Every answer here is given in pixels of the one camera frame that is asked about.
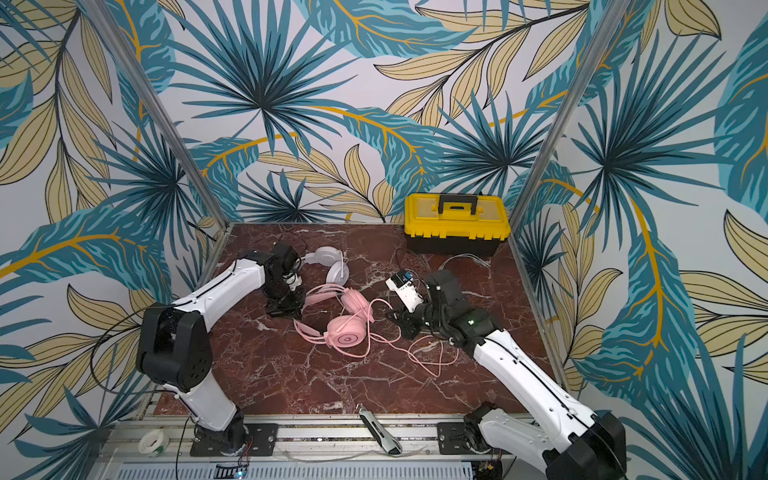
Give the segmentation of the pink headphones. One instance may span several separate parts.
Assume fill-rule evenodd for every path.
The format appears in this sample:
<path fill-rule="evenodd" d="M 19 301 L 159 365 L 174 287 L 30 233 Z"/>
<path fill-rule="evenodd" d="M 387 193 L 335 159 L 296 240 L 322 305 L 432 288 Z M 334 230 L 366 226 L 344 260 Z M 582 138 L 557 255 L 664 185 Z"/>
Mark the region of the pink headphones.
<path fill-rule="evenodd" d="M 343 307 L 343 313 L 330 320 L 324 332 L 294 320 L 294 328 L 307 342 L 327 345 L 347 354 L 346 350 L 360 345 L 368 338 L 373 323 L 372 306 L 359 291 L 337 284 L 323 284 L 311 289 L 304 306 L 309 307 L 326 300 L 336 299 Z"/>

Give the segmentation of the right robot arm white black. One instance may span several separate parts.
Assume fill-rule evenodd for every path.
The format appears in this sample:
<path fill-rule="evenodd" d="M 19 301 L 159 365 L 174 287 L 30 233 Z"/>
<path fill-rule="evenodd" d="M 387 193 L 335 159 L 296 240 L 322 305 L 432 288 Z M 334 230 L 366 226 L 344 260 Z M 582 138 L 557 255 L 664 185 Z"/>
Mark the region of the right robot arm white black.
<path fill-rule="evenodd" d="M 438 270 L 421 296 L 416 276 L 401 270 L 386 281 L 403 306 L 392 320 L 409 338 L 435 333 L 493 374 L 532 415 L 524 422 L 485 402 L 465 415 L 458 447 L 510 453 L 549 479 L 624 479 L 626 433 L 612 414 L 596 414 L 547 375 L 486 309 L 466 298 L 458 278 Z"/>

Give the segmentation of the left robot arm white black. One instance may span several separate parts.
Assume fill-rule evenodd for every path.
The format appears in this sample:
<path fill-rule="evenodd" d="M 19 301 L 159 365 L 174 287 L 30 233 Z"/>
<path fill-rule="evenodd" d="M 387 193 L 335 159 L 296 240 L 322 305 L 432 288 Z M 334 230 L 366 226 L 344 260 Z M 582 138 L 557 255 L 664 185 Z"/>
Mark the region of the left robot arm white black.
<path fill-rule="evenodd" d="M 266 297 L 270 315 L 298 316 L 304 304 L 299 264 L 299 254 L 285 243 L 270 251 L 247 251 L 187 296 L 150 306 L 140 329 L 137 370 L 176 394 L 197 426 L 216 433 L 233 429 L 238 407 L 212 373 L 210 332 L 254 292 Z"/>

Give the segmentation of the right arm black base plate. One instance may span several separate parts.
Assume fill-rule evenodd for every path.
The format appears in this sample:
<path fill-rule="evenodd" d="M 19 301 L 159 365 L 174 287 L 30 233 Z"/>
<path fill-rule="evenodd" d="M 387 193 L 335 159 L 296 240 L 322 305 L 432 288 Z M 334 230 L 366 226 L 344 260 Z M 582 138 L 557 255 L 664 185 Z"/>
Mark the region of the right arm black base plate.
<path fill-rule="evenodd" d="M 493 450 L 474 424 L 464 421 L 439 422 L 436 428 L 439 452 L 442 455 L 483 455 Z"/>

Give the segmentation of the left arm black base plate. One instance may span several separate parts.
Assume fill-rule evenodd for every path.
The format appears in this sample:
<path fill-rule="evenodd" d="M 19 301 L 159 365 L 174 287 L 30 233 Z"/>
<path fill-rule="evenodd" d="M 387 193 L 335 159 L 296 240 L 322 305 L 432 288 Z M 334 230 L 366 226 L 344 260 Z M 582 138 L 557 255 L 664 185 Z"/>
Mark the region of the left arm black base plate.
<path fill-rule="evenodd" d="M 277 430 L 276 423 L 237 424 L 225 431 L 196 426 L 190 455 L 269 457 L 274 451 Z"/>

